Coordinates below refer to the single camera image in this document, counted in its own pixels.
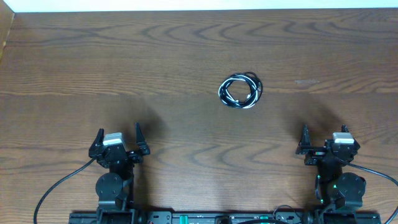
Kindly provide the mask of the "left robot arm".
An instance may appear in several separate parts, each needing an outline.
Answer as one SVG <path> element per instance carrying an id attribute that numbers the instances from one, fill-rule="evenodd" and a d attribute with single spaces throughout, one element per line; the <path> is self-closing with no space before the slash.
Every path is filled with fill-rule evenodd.
<path id="1" fill-rule="evenodd" d="M 99 129 L 88 155 L 108 169 L 96 182 L 96 223 L 146 223 L 146 213 L 134 205 L 135 164 L 144 162 L 150 148 L 139 123 L 135 124 L 136 150 L 127 151 L 122 133 L 105 134 Z"/>

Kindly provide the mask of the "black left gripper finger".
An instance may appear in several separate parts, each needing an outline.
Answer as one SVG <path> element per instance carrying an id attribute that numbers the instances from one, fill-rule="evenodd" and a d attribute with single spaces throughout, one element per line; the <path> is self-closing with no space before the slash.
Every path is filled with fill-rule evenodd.
<path id="1" fill-rule="evenodd" d="M 98 149 L 100 149 L 103 145 L 103 138 L 104 138 L 104 129 L 99 128 L 98 133 L 95 137 L 95 140 L 93 141 L 91 145 L 91 152 L 96 152 Z"/>
<path id="2" fill-rule="evenodd" d="M 150 154 L 150 148 L 149 145 L 147 144 L 145 137 L 141 131 L 141 127 L 139 123 L 135 124 L 135 130 L 136 130 L 136 144 L 143 156 L 147 156 Z"/>

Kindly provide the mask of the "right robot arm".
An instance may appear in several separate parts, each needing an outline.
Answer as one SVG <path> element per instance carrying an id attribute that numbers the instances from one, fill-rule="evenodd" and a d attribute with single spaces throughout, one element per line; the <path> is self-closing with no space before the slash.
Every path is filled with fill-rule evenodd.
<path id="1" fill-rule="evenodd" d="M 343 167 L 351 164 L 359 148 L 346 125 L 322 147 L 312 145 L 308 127 L 303 127 L 296 153 L 305 156 L 306 166 L 317 167 L 315 196 L 322 205 L 306 211 L 302 223 L 358 222 L 356 211 L 363 206 L 366 181 L 352 172 L 343 172 Z"/>

